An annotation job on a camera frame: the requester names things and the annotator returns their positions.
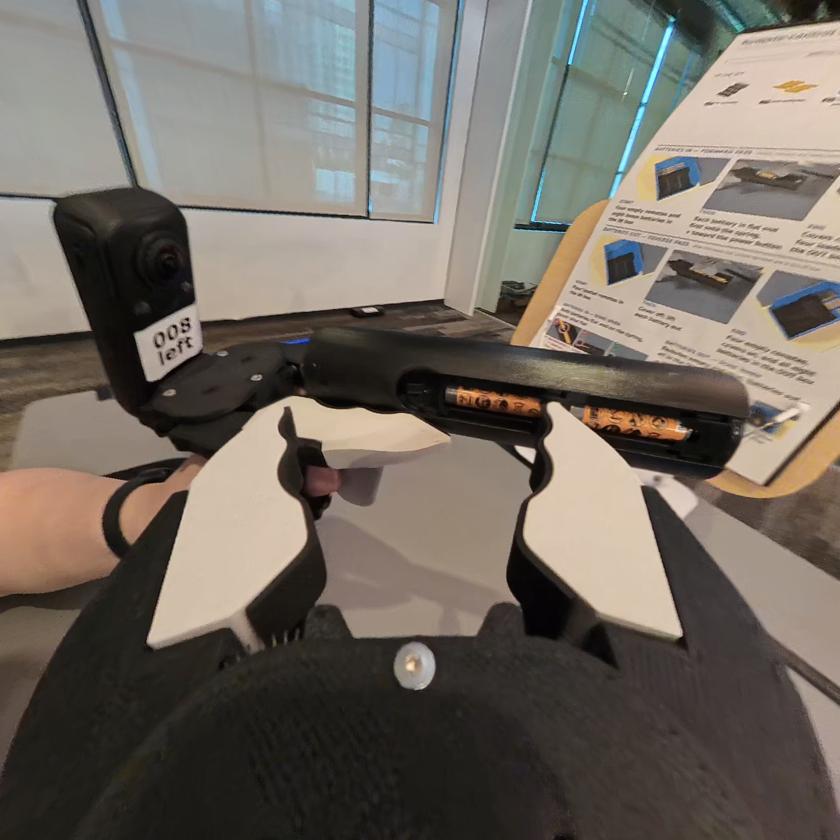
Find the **person's left forearm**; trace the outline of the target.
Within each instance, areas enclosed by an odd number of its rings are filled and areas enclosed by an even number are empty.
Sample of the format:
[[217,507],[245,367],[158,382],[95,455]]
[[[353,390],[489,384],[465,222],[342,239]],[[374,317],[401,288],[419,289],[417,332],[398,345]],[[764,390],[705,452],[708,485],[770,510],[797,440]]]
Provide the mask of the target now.
[[[169,477],[132,489],[117,523],[132,546],[166,502],[187,490],[206,460],[188,458]],[[102,520],[126,482],[67,469],[1,475],[1,595],[56,592],[100,580],[117,566]]]

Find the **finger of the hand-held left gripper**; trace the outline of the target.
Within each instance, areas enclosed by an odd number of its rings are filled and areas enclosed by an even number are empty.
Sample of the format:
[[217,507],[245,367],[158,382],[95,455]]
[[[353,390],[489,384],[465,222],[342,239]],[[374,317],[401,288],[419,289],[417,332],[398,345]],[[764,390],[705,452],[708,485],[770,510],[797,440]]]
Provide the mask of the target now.
[[392,466],[445,449],[450,436],[406,413],[364,407],[330,407],[310,398],[288,398],[299,438],[317,443],[333,469]]

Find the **tall glass window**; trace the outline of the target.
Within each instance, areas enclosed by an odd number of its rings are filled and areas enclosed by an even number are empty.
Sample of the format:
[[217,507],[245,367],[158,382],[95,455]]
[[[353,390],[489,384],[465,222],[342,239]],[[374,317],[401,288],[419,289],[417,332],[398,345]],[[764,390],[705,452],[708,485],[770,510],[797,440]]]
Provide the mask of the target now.
[[674,19],[654,2],[581,2],[549,121],[532,225],[570,224],[607,198]]

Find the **orange black battery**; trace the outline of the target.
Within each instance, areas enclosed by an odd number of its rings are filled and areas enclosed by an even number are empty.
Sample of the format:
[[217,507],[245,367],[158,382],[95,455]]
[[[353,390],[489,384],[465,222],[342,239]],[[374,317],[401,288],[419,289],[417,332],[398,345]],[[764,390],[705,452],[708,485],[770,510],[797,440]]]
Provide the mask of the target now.
[[512,417],[535,421],[544,412],[538,397],[487,390],[476,385],[446,385],[443,397],[451,413],[469,417]]
[[665,444],[683,443],[694,431],[679,420],[604,406],[573,406],[572,414],[593,431],[610,436],[640,438]]

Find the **black remote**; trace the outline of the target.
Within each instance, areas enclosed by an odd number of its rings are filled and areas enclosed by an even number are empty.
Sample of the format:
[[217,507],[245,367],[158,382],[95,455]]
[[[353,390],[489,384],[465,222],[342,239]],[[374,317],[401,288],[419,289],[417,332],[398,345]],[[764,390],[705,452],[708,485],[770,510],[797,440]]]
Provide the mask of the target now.
[[722,472],[749,414],[743,384],[719,371],[409,332],[334,330],[336,336],[318,340],[306,364],[314,379],[310,397],[409,413],[441,432],[509,448],[536,448],[544,412],[535,421],[453,414],[445,386],[535,396],[543,408],[559,403],[571,413],[588,405],[675,418],[694,431],[683,443],[596,433],[631,467],[690,478]]

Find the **person's left hand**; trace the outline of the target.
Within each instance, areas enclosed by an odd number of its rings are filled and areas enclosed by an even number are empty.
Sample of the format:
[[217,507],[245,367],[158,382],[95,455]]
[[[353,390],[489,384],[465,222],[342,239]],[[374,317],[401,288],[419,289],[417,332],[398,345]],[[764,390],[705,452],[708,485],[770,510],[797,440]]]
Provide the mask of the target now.
[[343,474],[339,469],[320,465],[308,466],[303,474],[301,492],[312,505],[327,505],[329,499],[341,489],[342,481]]

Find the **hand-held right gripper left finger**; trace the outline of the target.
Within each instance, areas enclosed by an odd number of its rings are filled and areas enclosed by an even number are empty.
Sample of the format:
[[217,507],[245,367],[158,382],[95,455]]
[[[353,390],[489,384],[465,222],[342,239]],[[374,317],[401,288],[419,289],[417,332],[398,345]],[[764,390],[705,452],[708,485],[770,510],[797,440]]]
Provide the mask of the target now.
[[253,654],[264,642],[246,611],[306,547],[302,502],[280,483],[290,433],[321,432],[327,408],[280,401],[259,410],[205,464],[189,487],[148,633],[162,649],[231,630]]

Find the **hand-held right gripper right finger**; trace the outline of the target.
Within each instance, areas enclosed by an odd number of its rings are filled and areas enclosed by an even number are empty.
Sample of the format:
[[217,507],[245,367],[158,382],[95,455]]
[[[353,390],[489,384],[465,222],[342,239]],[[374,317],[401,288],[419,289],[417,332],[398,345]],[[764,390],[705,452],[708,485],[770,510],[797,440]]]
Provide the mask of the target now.
[[612,625],[678,642],[683,628],[632,467],[556,402],[544,408],[536,456],[507,567],[527,633],[581,643]]

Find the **large glass window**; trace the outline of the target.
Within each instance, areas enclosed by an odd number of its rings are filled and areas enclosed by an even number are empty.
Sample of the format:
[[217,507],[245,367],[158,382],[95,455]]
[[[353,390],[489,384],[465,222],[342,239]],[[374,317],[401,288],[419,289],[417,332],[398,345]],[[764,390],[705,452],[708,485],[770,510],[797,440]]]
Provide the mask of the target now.
[[2,1],[2,195],[437,215],[458,2]]

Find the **instruction sheet on stand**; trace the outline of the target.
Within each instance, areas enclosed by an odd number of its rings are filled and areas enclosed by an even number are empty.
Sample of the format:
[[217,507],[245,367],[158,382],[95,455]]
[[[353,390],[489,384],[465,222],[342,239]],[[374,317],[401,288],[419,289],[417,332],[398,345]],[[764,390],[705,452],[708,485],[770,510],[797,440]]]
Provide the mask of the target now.
[[512,340],[738,378],[712,484],[741,497],[838,458],[838,80],[838,12],[736,37],[563,237]]

